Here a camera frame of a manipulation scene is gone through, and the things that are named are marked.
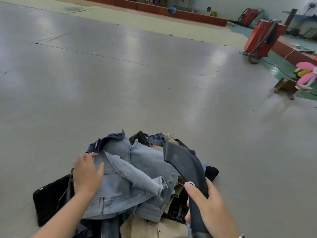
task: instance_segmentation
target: fingernail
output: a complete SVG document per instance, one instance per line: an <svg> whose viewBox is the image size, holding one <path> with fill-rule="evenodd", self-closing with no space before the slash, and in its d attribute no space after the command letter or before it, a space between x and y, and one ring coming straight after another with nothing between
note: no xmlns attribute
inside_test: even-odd
<svg viewBox="0 0 317 238"><path fill-rule="evenodd" d="M194 188L194 186L191 183L188 183L188 182L186 182L184 184L184 187L185 187L185 189L193 189Z"/></svg>

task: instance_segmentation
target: plaid fabric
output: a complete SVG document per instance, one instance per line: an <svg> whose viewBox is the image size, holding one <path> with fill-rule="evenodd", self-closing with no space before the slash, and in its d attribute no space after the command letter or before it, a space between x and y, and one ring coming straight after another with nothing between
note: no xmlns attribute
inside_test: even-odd
<svg viewBox="0 0 317 238"><path fill-rule="evenodd" d="M136 139L139 141L140 144L143 144L147 147L150 147L150 143L148 142L148 140L147 140L145 134L142 132L142 130L137 132L135 135L131 136L129 138L129 141L131 144L134 144Z"/></svg>

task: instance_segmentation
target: beige floor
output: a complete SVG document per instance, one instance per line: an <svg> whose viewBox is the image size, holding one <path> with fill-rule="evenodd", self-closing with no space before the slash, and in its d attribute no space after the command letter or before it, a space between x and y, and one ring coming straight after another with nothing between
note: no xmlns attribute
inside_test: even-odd
<svg viewBox="0 0 317 238"><path fill-rule="evenodd" d="M186 21L84 0L0 0L198 41L243 48L247 38L226 27Z"/></svg>

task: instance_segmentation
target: wooden stand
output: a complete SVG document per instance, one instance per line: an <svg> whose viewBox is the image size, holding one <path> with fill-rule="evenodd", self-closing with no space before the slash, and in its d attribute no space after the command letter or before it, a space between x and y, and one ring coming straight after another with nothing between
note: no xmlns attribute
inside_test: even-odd
<svg viewBox="0 0 317 238"><path fill-rule="evenodd" d="M274 92L277 94L280 90L287 92L290 100L294 100L294 94L298 91L295 87L296 82L287 78L282 78L274 86Z"/></svg>

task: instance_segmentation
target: pile of clothes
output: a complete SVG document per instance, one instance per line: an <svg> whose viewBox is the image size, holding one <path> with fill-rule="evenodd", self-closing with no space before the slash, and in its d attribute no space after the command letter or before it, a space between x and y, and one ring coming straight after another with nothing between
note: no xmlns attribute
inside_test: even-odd
<svg viewBox="0 0 317 238"><path fill-rule="evenodd" d="M87 153L98 153L94 163L105 164L104 178L77 226L75 238L191 237L185 221L185 180L164 161L164 142L189 149L171 134L139 131L127 138L123 130L89 145ZM219 171L204 162L202 166L205 176L213 181ZM73 170L35 191L38 225L43 226L73 196Z"/></svg>

